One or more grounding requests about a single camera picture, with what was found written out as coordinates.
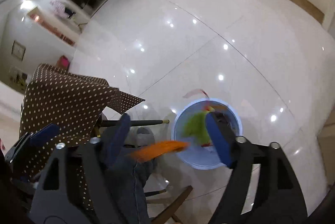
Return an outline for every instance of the glossy floor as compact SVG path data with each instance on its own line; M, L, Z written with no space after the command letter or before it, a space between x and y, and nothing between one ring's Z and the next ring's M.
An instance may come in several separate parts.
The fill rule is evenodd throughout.
M81 35L70 71L146 99L129 111L133 119L173 121L200 97L183 95L202 88L237 110L250 141L284 147L309 213L326 194L316 134L335 100L335 42L289 0L109 0ZM153 126L156 140L169 139L171 125ZM195 170L174 154L160 158L160 170L173 189L194 187L177 213L185 223L210 219L231 173Z

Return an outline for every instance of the polka dot cloth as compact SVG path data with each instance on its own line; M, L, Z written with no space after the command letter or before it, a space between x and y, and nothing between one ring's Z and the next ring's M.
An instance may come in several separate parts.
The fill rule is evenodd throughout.
M59 134L43 147L31 148L26 162L22 164L22 175L28 179L45 166L55 145L85 144L103 109L108 106L120 114L144 101L144 99L110 87L105 79L80 76L48 64L36 69L24 96L21 113L20 136L36 133L53 123L60 127ZM83 170L78 170L80 186L85 190Z

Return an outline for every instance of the gray slipper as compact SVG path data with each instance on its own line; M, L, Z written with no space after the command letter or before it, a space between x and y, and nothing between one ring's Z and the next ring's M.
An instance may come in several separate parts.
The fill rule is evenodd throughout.
M155 137L148 127L141 127L136 132L136 145L141 147L143 145L152 145L155 143Z

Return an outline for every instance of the plastic basin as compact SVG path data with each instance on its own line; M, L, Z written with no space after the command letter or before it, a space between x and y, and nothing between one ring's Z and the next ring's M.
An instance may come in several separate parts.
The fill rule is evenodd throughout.
M171 140L190 142L190 146L186 150L177 153L177 156L191 167L202 170L214 169L224 164L220 162L214 146L201 147L195 143L194 137L183 137L183 133L185 123L190 117L201 111L208 103L207 101L207 99L199 99L190 103L177 115L171 131ZM236 136L242 135L242 123L237 112L227 102L220 99L210 98L209 101L227 107L227 110L223 111L223 113L229 120L232 130Z

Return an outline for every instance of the wooden chair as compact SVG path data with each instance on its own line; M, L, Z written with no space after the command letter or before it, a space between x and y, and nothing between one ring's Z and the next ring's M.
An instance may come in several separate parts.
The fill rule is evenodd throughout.
M183 224L182 221L175 215L175 212L178 208L183 204L183 202L187 199L193 187L191 185L187 186L185 190L168 206L166 207L158 216L151 219L152 224L164 224L170 218L172 218L175 222ZM150 197L153 195L157 195L159 193L164 193L166 190L161 191L153 191L145 193L146 197Z

